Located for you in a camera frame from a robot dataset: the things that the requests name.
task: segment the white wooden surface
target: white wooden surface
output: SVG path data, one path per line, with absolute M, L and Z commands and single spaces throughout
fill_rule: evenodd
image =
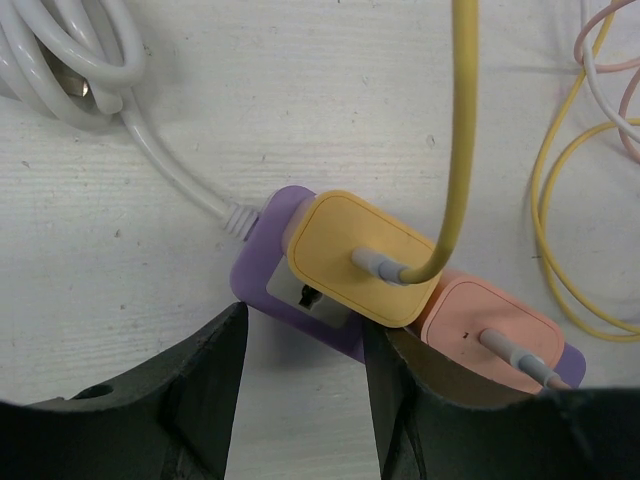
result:
M 437 235 L 451 143 L 448 1 L 129 4 L 148 47 L 143 108 L 204 181 L 256 204 L 292 183 L 347 188 Z M 637 55 L 640 8 L 627 12 L 609 60 Z M 573 81 L 577 31 L 577 2 L 482 2 L 477 165 L 454 263 L 566 327 L 587 356 L 587 385 L 636 385 L 640 346 L 569 325 L 533 258 L 525 189 Z M 603 78 L 614 102 L 626 78 Z M 583 92 L 556 151 L 603 118 Z M 0 397 L 73 395 L 233 301 L 227 276 L 241 246 L 167 186 L 119 125 L 80 133 L 0 99 L 0 143 Z M 549 223 L 568 272 L 630 319 L 640 311 L 639 198 L 640 168 L 611 132 L 570 162 Z M 253 313 L 228 478 L 376 472 L 364 368 Z

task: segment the light pink cable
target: light pink cable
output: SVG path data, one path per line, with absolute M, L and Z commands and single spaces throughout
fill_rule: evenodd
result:
M 638 83 L 640 83 L 640 68 L 629 82 L 627 89 L 624 91 L 624 95 L 622 95 L 622 100 L 620 101 L 620 110 L 618 110 L 618 113 L 622 118 L 626 118 L 627 116 L 627 109 L 629 108 L 629 103 L 631 102 L 631 98 L 636 91 Z M 631 158 L 640 163 L 640 152 L 631 143 L 629 135 L 627 135 L 620 129 L 618 129 L 618 132 L 620 133 L 620 140 L 622 140 L 622 144 L 624 145 L 624 148 L 627 149 L 627 152 L 629 152 Z
M 582 28 L 580 33 L 578 34 L 578 38 L 576 38 L 576 43 L 573 46 L 573 57 L 576 59 L 580 65 L 582 65 L 582 44 L 584 43 L 585 38 L 589 35 L 589 32 L 593 30 L 598 23 L 605 19 L 608 15 L 611 15 L 613 12 L 620 10 L 622 7 L 629 5 L 630 3 L 635 2 L 636 0 L 620 0 L 616 3 L 611 3 L 607 7 L 600 10 L 596 13 L 591 20 L 587 22 L 587 24 Z M 620 72 L 622 70 L 628 70 L 630 68 L 640 67 L 640 57 L 634 58 L 632 60 L 627 60 L 622 63 L 614 63 L 611 65 L 600 65 L 596 64 L 596 72 L 598 73 L 611 73 L 611 72 Z

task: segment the white cable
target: white cable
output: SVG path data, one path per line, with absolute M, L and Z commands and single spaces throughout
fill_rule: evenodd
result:
M 584 27 L 590 20 L 589 17 L 589 0 L 581 0 L 581 12 L 580 12 L 582 26 Z M 598 102 L 598 105 L 604 112 L 604 114 L 624 133 L 629 135 L 630 138 L 640 143 L 640 130 L 634 128 L 629 122 L 620 116 L 618 112 L 611 106 L 600 87 L 598 82 L 598 72 L 596 71 L 595 60 L 593 58 L 593 50 L 591 49 L 590 34 L 587 35 L 584 42 L 582 42 L 582 56 L 584 69 L 587 74 L 587 82 L 589 88 Z
M 62 25 L 41 0 L 0 0 L 0 78 L 33 110 L 80 130 L 105 127 L 120 114 L 155 168 L 191 201 L 238 235 L 257 219 L 248 207 L 226 204 L 190 175 L 148 128 L 131 87 L 146 55 L 122 0 L 51 0 Z M 54 77 L 36 40 L 84 77 L 95 104 L 71 99 Z
M 487 328 L 480 333 L 478 341 L 485 348 L 496 354 L 516 370 L 529 375 L 543 387 L 549 387 L 553 380 L 560 380 L 560 376 L 547 366 L 544 361 L 530 350 L 512 342 L 502 333 Z

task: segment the power cord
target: power cord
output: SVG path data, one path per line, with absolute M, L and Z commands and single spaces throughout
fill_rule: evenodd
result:
M 594 20 L 591 20 L 585 23 L 583 32 L 581 32 L 581 35 L 578 37 L 578 40 L 576 41 L 576 48 L 578 51 L 580 50 L 580 44 L 588 36 L 588 31 L 591 28 L 593 28 L 595 24 L 597 24 L 599 21 L 604 19 L 604 24 L 600 29 L 600 32 L 598 33 L 598 36 L 593 44 L 593 49 L 590 49 L 590 48 L 582 49 L 582 52 L 585 54 L 585 66 L 587 63 L 591 63 L 591 66 L 589 68 L 591 69 L 592 74 L 593 74 L 593 67 L 595 67 L 596 70 L 598 68 L 603 68 L 603 67 L 594 65 L 593 62 L 589 60 L 589 53 L 591 51 L 593 52 L 592 57 L 595 57 L 597 55 L 598 51 L 602 47 L 602 44 L 607 36 L 607 33 L 609 32 L 611 23 L 613 22 L 614 12 L 617 9 L 621 8 L 622 6 L 628 5 L 629 3 L 631 2 L 628 0 L 621 0 L 619 2 L 616 2 L 616 0 L 613 0 L 608 7 L 606 7 L 604 10 L 599 12 L 594 17 Z M 631 64 L 635 64 L 636 61 L 638 60 L 636 59 L 620 65 L 631 65 Z M 609 66 L 607 68 L 612 68 L 612 67 L 614 68 L 614 70 L 612 71 L 617 71 L 615 70 L 615 68 L 618 68 L 619 65 Z M 636 342 L 636 341 L 640 341 L 640 327 L 630 325 L 628 323 L 625 323 L 607 314 L 606 312 L 602 311 L 597 305 L 591 302 L 574 285 L 574 283 L 569 279 L 569 277 L 564 272 L 564 270 L 560 267 L 560 265 L 558 264 L 558 261 L 553 255 L 553 252 L 551 251 L 551 247 L 549 246 L 549 243 L 547 242 L 547 238 L 546 238 L 546 221 L 547 221 L 547 215 L 549 212 L 549 205 L 551 202 L 551 194 L 553 192 L 553 187 L 555 186 L 556 180 L 558 178 L 558 175 L 562 167 L 570 158 L 570 156 L 573 154 L 573 152 L 580 145 L 585 143 L 587 140 L 589 140 L 593 136 L 605 130 L 609 130 L 611 128 L 618 128 L 621 130 L 621 133 L 620 133 L 621 137 L 624 135 L 622 133 L 622 127 L 620 126 L 620 122 L 603 123 L 584 132 L 582 135 L 578 136 L 575 140 L 573 140 L 564 149 L 564 151 L 561 153 L 561 155 L 558 157 L 553 167 L 551 168 L 548 178 L 544 183 L 544 186 L 542 187 L 542 191 L 540 190 L 542 171 L 543 171 L 544 164 L 547 160 L 547 157 L 549 156 L 549 150 L 551 149 L 551 145 L 553 144 L 553 141 L 558 133 L 558 130 L 562 126 L 562 123 L 567 116 L 567 112 L 569 111 L 569 108 L 573 104 L 578 94 L 578 91 L 580 90 L 580 87 L 582 86 L 582 83 L 584 82 L 584 79 L 587 75 L 588 75 L 588 72 L 586 71 L 586 68 L 583 69 L 580 75 L 578 75 L 578 78 L 574 82 L 573 87 L 569 92 L 569 95 L 567 96 L 564 103 L 560 107 L 556 117 L 554 118 L 551 126 L 549 127 L 549 130 L 547 131 L 547 134 L 542 142 L 542 146 L 540 147 L 540 151 L 538 153 L 538 157 L 536 158 L 536 162 L 533 168 L 532 181 L 531 181 L 531 216 L 532 216 L 533 225 L 535 229 L 538 248 L 540 249 L 540 252 L 542 254 L 541 261 L 543 266 L 543 274 L 547 283 L 549 284 L 549 287 L 551 289 L 551 292 L 554 298 L 558 302 L 562 311 L 567 315 L 567 317 L 569 317 L 569 319 L 573 323 L 575 323 L 579 328 L 589 333 L 590 335 L 601 338 L 603 340 L 609 340 L 612 342 Z M 638 83 L 639 75 L 640 73 L 636 73 L 631 83 L 629 84 L 629 87 L 627 87 L 627 91 L 625 92 L 625 95 L 623 97 L 623 102 L 620 108 L 621 115 L 624 115 L 626 113 L 629 100 L 633 94 L 633 90 L 635 89 L 635 86 Z M 596 83 L 592 82 L 591 86 L 593 87 L 593 85 L 597 85 L 597 82 Z M 628 123 L 630 125 L 640 126 L 640 118 L 630 119 Z M 580 302 L 585 308 L 587 308 L 590 312 L 592 312 L 597 317 L 601 318 L 602 320 L 606 321 L 607 323 L 615 327 L 618 327 L 627 332 L 631 332 L 631 334 L 614 335 L 614 334 L 605 333 L 591 327 L 586 322 L 584 322 L 571 309 L 571 307 L 569 307 L 567 302 L 564 300 L 562 294 L 560 293 L 558 285 L 556 283 L 556 277 L 558 278 L 558 280 L 560 280 L 560 283 L 562 283 L 562 285 L 569 291 L 569 293 L 571 293 L 571 295 L 573 295 L 573 297 L 578 302 Z
M 124 2 L 57 0 L 55 6 L 62 25 L 41 0 L 0 0 L 0 79 L 33 110 L 80 130 L 104 128 L 119 114 L 171 185 L 216 217 L 228 233 L 245 239 L 257 212 L 228 204 L 203 186 L 161 144 L 140 112 L 131 87 L 144 74 L 146 55 Z M 82 98 L 72 99 L 63 89 L 38 41 L 86 80 Z
M 453 254 L 469 199 L 478 97 L 478 1 L 452 0 L 453 132 L 447 205 L 438 242 L 419 268 L 396 262 L 361 246 L 351 260 L 370 274 L 394 285 L 426 283 L 437 277 Z

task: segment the wall charger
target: wall charger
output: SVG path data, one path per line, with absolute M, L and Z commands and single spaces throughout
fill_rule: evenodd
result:
M 572 387 L 580 385 L 586 371 L 582 353 L 565 343 L 562 330 L 550 318 L 489 282 L 456 270 L 443 272 L 410 329 L 454 362 L 527 393 L 537 393 L 542 387 L 485 348 L 479 340 L 483 331 L 499 331 L 533 352 Z

